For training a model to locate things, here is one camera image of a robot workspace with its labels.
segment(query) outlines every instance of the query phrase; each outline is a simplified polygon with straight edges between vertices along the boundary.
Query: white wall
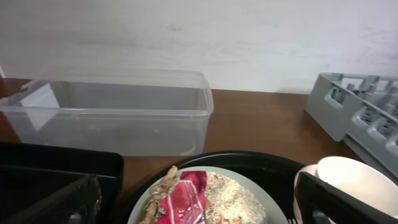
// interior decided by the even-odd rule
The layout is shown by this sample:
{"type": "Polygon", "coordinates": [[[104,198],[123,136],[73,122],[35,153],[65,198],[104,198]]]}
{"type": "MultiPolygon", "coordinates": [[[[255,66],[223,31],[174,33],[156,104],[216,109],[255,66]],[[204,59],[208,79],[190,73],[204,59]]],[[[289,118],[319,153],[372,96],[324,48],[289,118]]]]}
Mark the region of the white wall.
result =
{"type": "Polygon", "coordinates": [[[212,88],[309,92],[320,72],[398,75],[397,12],[396,0],[0,1],[0,63],[7,77],[170,68],[212,88]]]}

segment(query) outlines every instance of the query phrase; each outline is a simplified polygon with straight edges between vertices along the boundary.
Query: clear plastic container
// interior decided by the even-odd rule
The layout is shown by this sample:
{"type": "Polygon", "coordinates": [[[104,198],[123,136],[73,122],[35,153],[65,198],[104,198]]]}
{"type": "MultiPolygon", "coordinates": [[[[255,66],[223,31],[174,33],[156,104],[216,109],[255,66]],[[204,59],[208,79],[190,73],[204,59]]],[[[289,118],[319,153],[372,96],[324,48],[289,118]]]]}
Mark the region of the clear plastic container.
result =
{"type": "Polygon", "coordinates": [[[31,81],[0,100],[22,142],[123,156],[203,152],[213,97],[201,73],[128,70],[57,79],[31,81]]]}

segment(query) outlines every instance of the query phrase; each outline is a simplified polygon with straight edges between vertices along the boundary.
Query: black plate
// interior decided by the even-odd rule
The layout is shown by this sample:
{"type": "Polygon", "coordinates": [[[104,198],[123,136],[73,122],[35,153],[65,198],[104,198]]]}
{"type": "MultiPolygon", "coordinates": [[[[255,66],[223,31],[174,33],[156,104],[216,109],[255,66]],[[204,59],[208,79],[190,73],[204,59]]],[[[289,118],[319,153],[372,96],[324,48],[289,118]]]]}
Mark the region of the black plate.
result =
{"type": "MultiPolygon", "coordinates": [[[[303,164],[260,152],[224,151],[202,154],[181,161],[176,165],[179,169],[193,166],[213,166],[242,174],[262,187],[279,205],[286,218],[294,218],[294,177],[304,167],[303,164]]],[[[156,180],[163,177],[167,171],[168,169],[159,172],[137,190],[128,205],[118,215],[118,219],[113,223],[126,224],[139,197],[156,180]]]]}

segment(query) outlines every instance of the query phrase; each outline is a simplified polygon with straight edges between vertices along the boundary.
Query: red wrapper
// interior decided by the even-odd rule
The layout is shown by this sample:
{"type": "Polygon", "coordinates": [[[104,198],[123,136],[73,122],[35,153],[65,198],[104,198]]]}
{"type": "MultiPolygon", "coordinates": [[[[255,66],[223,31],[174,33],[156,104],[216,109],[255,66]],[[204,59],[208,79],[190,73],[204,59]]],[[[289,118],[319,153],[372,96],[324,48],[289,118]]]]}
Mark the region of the red wrapper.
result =
{"type": "Polygon", "coordinates": [[[173,192],[161,201],[156,224],[205,224],[206,171],[182,172],[173,192]]]}

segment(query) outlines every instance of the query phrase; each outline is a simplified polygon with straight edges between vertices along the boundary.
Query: black object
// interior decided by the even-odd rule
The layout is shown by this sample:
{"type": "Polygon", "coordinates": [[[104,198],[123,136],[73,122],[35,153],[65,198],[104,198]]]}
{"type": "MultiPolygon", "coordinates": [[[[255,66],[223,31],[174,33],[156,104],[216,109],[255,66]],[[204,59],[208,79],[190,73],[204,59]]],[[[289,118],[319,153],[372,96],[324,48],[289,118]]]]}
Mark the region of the black object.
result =
{"type": "Polygon", "coordinates": [[[96,174],[102,192],[97,223],[107,223],[123,178],[119,154],[0,142],[0,221],[87,174],[96,174]]]}
{"type": "Polygon", "coordinates": [[[0,224],[95,224],[100,206],[100,185],[90,174],[0,224]]]}
{"type": "MultiPolygon", "coordinates": [[[[304,167],[303,164],[260,152],[224,151],[191,157],[179,162],[176,166],[179,169],[193,166],[213,166],[242,174],[262,187],[275,200],[287,218],[294,218],[294,177],[304,167]]],[[[126,224],[139,197],[168,170],[169,168],[166,168],[159,172],[137,190],[113,223],[126,224]]]]}
{"type": "Polygon", "coordinates": [[[298,176],[295,196],[305,224],[393,224],[398,220],[307,172],[298,176]]]}

